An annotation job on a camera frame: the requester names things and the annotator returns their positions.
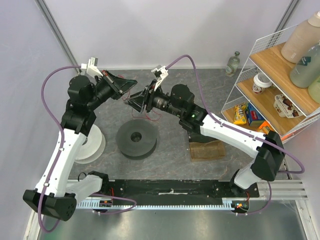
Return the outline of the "dark grey cable spool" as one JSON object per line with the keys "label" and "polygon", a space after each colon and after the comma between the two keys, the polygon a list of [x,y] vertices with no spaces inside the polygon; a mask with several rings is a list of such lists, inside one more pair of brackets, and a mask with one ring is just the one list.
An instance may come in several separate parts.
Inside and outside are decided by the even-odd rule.
{"label": "dark grey cable spool", "polygon": [[130,160],[149,157],[158,143],[158,130],[143,119],[124,123],[116,133],[116,144],[120,152]]}

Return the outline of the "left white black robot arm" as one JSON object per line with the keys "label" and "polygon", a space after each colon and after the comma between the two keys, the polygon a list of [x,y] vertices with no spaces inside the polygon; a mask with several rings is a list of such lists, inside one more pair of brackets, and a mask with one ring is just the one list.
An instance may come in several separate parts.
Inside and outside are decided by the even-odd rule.
{"label": "left white black robot arm", "polygon": [[93,77],[95,83],[86,75],[77,75],[69,81],[69,99],[61,121],[57,122],[59,135],[52,157],[36,187],[27,189],[23,194],[24,202],[39,217],[66,222],[78,203],[92,194],[104,197],[110,191],[106,173],[91,171],[71,186],[67,186],[68,177],[97,118],[95,109],[108,99],[120,99],[137,81],[115,76],[106,70],[95,73]]}

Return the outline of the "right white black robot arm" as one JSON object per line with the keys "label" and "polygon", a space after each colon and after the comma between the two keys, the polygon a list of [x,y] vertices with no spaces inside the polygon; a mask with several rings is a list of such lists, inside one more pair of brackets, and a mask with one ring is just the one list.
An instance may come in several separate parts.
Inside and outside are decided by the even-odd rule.
{"label": "right white black robot arm", "polygon": [[155,84],[132,94],[125,104],[137,112],[158,109],[179,118],[183,129],[225,142],[252,157],[252,162],[233,175],[229,191],[242,196],[249,187],[263,180],[275,180],[285,153],[278,133],[249,130],[218,118],[194,102],[195,95],[187,85],[176,84],[170,93],[163,93]]}

